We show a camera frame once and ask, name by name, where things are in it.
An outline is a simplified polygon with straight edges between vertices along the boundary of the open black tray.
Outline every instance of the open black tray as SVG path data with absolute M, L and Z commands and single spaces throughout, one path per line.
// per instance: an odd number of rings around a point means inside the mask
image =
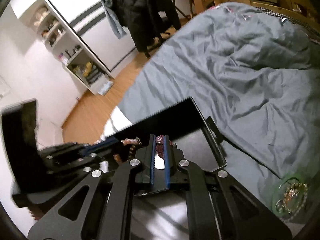
M 178 145 L 187 160 L 198 164 L 205 171 L 213 172 L 225 167 L 227 162 L 211 129 L 194 100 L 187 98 L 113 136 L 118 140 L 139 137 L 142 146 L 147 146 L 151 133 L 156 136 L 169 135 L 170 141 Z M 164 170 L 155 169 L 155 178 L 158 179 L 154 182 L 152 193 L 165 190 Z

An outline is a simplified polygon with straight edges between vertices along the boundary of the gray bedsheet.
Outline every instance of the gray bedsheet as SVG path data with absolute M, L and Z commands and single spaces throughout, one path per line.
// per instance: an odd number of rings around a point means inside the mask
M 319 67 L 320 46 L 301 26 L 224 3 L 171 37 L 118 107 L 135 123 L 193 97 L 248 153 L 223 142 L 226 170 L 270 208 L 280 178 L 319 170 Z

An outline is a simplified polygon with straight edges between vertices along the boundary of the wooden floor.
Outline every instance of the wooden floor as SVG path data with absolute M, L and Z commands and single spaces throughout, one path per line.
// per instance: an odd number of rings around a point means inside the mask
M 183 19 L 181 25 L 185 25 L 187 22 Z M 168 31 L 171 34 L 175 33 L 174 28 L 170 28 Z M 90 91 L 85 92 L 62 125 L 64 142 L 91 144 L 98 140 L 113 108 L 121 101 L 124 93 L 133 84 L 147 61 L 146 56 L 139 53 L 116 76 L 112 88 L 104 96 L 94 95 Z

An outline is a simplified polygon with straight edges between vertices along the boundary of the silver screw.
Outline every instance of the silver screw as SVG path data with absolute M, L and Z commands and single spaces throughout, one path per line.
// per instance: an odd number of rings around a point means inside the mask
M 133 159 L 130 161 L 131 166 L 137 166 L 140 164 L 140 161 L 138 159 Z
M 181 160 L 181 161 L 179 161 L 179 164 L 180 164 L 180 166 L 182 166 L 182 167 L 186 167 L 186 166 L 189 165 L 189 162 L 188 162 L 187 160 Z
M 218 176 L 220 178 L 225 178 L 226 176 L 228 176 L 228 173 L 226 171 L 218 171 Z
M 95 170 L 95 171 L 93 171 L 93 172 L 91 173 L 91 176 L 94 177 L 94 178 L 98 178 L 98 177 L 101 176 L 101 174 L 102 174 L 101 171 Z
M 83 171 L 89 172 L 89 171 L 91 171 L 91 168 L 90 167 L 84 167 Z

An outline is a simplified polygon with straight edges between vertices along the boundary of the black puffer jacket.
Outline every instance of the black puffer jacket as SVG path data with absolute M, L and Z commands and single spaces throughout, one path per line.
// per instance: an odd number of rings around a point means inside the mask
M 131 37 L 139 52 L 147 51 L 147 46 L 173 25 L 181 28 L 178 14 L 171 0 L 112 0 L 112 10 L 118 16 L 121 26 L 128 27 Z M 164 11 L 169 20 L 166 24 L 160 17 Z

